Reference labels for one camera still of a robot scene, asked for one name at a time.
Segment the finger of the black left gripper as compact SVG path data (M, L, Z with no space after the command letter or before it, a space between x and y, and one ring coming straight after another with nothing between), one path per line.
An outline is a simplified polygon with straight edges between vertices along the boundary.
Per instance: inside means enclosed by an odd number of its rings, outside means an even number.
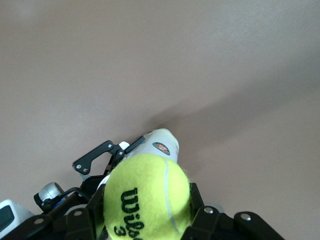
M88 175L91 171L92 162L102 154L109 153L111 154L111 158L104 171L104 174L106 175L107 173L111 172L126 155L142 144L144 140L145 137L141 136L124 149L120 144L114 144L111 140L107 140L84 156L80 157L78 160L74 161L72 167L78 173L82 175Z

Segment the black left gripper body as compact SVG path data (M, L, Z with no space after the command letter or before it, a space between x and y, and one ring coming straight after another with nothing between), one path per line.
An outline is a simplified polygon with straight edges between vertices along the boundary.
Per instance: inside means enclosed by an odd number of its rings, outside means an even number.
M81 184L81 193L79 195L90 200L100 186L107 183L109 178L109 175L90 176Z

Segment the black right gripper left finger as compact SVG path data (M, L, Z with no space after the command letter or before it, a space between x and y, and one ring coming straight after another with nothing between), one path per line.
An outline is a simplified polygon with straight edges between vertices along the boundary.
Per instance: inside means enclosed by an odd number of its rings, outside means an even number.
M100 186L86 207L59 217L54 213L32 216L1 240L107 240L103 195Z

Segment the yellow Wilson tennis ball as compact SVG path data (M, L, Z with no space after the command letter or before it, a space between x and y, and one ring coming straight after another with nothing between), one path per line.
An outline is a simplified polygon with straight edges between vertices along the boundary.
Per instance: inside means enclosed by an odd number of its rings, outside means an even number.
M138 154L122 161L104 187L111 240L181 240L191 221L188 177L172 160Z

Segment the white Wilson tennis ball can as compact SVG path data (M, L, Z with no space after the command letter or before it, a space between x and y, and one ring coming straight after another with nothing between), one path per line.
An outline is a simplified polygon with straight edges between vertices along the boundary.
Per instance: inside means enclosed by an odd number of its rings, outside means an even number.
M174 135L165 128L155 129L144 136L145 140L126 154L124 161L136 155L157 155L166 159L163 177L164 193L168 196L170 191L169 184L169 160L178 163L179 143Z

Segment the brown table cover mat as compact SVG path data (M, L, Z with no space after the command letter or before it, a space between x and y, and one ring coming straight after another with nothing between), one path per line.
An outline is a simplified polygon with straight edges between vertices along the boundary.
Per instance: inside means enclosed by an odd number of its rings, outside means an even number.
M320 240L320 0L0 0L0 201L158 128L205 203Z

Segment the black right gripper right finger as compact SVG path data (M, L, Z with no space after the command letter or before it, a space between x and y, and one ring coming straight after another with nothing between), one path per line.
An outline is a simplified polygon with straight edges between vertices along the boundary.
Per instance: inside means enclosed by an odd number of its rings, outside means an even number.
M205 205L196 183L190 184L191 225L182 240L285 240L258 214L241 211L227 216L212 205Z

